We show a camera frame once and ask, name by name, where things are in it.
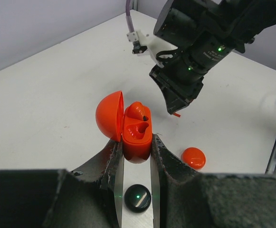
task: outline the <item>gray wall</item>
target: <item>gray wall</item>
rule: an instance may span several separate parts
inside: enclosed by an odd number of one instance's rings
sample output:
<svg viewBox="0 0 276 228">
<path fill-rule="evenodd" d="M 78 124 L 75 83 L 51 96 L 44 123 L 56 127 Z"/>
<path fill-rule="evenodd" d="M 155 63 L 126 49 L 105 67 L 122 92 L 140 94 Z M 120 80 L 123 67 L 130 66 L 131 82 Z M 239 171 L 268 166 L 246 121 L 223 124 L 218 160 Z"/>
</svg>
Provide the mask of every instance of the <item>gray wall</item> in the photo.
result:
<svg viewBox="0 0 276 228">
<path fill-rule="evenodd" d="M 139 0 L 138 11 L 157 18 L 166 0 Z M 276 70 L 276 25 L 265 29 L 255 37 L 252 45 L 246 45 L 246 52 L 241 54 L 256 62 Z"/>
<path fill-rule="evenodd" d="M 124 11 L 125 0 L 0 0 L 0 70 Z"/>
</svg>

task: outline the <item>white connector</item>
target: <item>white connector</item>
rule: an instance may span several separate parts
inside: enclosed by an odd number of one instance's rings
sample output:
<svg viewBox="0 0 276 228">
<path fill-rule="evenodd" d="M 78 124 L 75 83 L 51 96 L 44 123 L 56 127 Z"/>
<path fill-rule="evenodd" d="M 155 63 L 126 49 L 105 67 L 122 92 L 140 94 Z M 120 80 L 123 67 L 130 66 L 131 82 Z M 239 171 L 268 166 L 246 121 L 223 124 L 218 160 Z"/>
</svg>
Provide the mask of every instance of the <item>white connector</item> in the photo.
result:
<svg viewBox="0 0 276 228">
<path fill-rule="evenodd" d="M 135 41 L 138 41 L 141 46 L 147 46 L 147 51 L 152 60 L 161 68 L 164 67 L 164 65 L 156 60 L 156 55 L 161 51 L 169 51 L 177 48 L 158 37 L 150 37 L 148 36 L 148 34 L 145 36 L 140 30 L 127 33 L 127 38 L 129 42 L 133 43 Z"/>
<path fill-rule="evenodd" d="M 139 40 L 138 34 L 136 31 L 127 33 L 127 39 L 129 42 L 135 42 Z"/>
</svg>

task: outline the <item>round black object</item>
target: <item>round black object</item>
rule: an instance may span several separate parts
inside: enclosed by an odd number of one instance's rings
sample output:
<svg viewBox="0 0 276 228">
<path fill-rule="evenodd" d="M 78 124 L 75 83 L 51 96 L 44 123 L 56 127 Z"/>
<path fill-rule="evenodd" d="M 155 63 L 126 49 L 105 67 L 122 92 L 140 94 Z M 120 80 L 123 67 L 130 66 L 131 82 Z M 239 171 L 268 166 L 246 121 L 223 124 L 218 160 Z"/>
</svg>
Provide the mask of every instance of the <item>round black object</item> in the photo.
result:
<svg viewBox="0 0 276 228">
<path fill-rule="evenodd" d="M 141 213 L 148 209 L 152 196 L 145 186 L 134 184 L 126 190 L 124 201 L 129 210 Z"/>
</svg>

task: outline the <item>white surface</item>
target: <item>white surface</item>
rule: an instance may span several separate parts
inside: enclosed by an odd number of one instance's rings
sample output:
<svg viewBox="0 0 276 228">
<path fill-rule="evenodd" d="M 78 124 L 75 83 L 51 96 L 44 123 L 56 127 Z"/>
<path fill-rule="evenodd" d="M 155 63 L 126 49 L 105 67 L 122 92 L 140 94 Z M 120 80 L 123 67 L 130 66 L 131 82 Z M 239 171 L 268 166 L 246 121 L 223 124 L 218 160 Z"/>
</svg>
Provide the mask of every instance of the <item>white surface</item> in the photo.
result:
<svg viewBox="0 0 276 228">
<path fill-rule="evenodd" d="M 136 29 L 151 34 L 155 19 L 132 14 Z M 97 104 L 123 90 L 125 107 L 150 107 L 153 132 L 170 151 L 204 151 L 202 171 L 264 173 L 276 138 L 276 71 L 231 53 L 177 118 L 148 76 L 154 63 L 132 55 L 126 33 L 121 15 L 0 71 L 0 169 L 78 167 L 108 142 Z M 124 188 L 150 189 L 149 172 L 149 161 L 126 162 Z M 152 227 L 152 209 L 132 216 L 124 208 L 123 227 Z"/>
</svg>

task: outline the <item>red ear tip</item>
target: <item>red ear tip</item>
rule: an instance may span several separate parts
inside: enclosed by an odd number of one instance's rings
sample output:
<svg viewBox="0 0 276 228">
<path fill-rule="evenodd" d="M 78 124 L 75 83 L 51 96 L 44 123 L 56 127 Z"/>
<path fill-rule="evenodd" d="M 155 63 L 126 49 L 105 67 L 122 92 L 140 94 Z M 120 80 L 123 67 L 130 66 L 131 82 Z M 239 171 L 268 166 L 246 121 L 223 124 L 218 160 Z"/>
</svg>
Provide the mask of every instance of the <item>red ear tip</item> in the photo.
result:
<svg viewBox="0 0 276 228">
<path fill-rule="evenodd" d="M 121 140 L 121 122 L 124 114 L 122 91 L 106 96 L 95 111 L 96 124 L 100 131 L 108 138 Z"/>
<path fill-rule="evenodd" d="M 186 149 L 181 158 L 185 163 L 196 170 L 203 168 L 206 162 L 204 153 L 195 147 Z"/>
<path fill-rule="evenodd" d="M 146 112 L 144 110 L 143 104 L 139 101 L 133 102 L 127 110 L 126 115 L 130 118 L 147 121 Z"/>
</svg>

